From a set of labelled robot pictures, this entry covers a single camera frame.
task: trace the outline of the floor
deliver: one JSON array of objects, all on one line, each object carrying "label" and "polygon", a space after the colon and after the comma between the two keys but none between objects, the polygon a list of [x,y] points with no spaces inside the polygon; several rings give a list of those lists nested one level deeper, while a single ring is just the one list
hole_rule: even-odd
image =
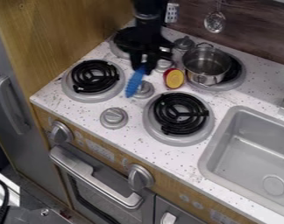
[{"label": "floor", "polygon": [[91,222],[88,222],[82,217],[79,217],[78,215],[67,210],[54,201],[50,196],[38,189],[38,187],[36,187],[33,183],[16,174],[10,165],[2,169],[1,173],[21,187],[21,207],[29,210],[48,207],[53,209],[58,214],[64,213],[65,217],[68,217],[69,220],[74,224],[92,224]]}]

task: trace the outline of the gray door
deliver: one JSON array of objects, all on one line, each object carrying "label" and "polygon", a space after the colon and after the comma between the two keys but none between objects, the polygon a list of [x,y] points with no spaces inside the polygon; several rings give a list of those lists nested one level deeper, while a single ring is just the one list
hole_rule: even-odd
[{"label": "gray door", "polygon": [[0,40],[0,142],[11,162],[29,179],[67,202]]}]

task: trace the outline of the oven door handle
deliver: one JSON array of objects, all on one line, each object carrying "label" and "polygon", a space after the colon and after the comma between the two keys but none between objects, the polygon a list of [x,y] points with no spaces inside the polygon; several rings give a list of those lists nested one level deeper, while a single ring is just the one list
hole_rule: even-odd
[{"label": "oven door handle", "polygon": [[116,192],[112,188],[105,185],[103,182],[94,178],[93,167],[84,163],[78,157],[62,149],[60,146],[55,146],[50,152],[50,158],[64,171],[85,184],[89,185],[99,193],[105,195],[110,200],[118,203],[118,205],[130,210],[136,210],[143,202],[143,198],[133,192],[128,198]]}]

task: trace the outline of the black cable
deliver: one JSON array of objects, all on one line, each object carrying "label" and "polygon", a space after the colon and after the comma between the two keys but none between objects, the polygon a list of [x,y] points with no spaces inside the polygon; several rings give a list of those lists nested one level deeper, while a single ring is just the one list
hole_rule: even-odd
[{"label": "black cable", "polygon": [[9,209],[9,189],[2,180],[0,180],[0,186],[4,189],[4,200],[0,208],[0,224],[4,224],[4,220]]}]

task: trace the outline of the sink drain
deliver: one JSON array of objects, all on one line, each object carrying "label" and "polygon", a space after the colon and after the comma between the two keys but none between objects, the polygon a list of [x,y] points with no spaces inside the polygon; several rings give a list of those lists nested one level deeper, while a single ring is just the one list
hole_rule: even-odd
[{"label": "sink drain", "polygon": [[270,195],[281,196],[284,194],[284,180],[276,175],[264,177],[263,187]]}]

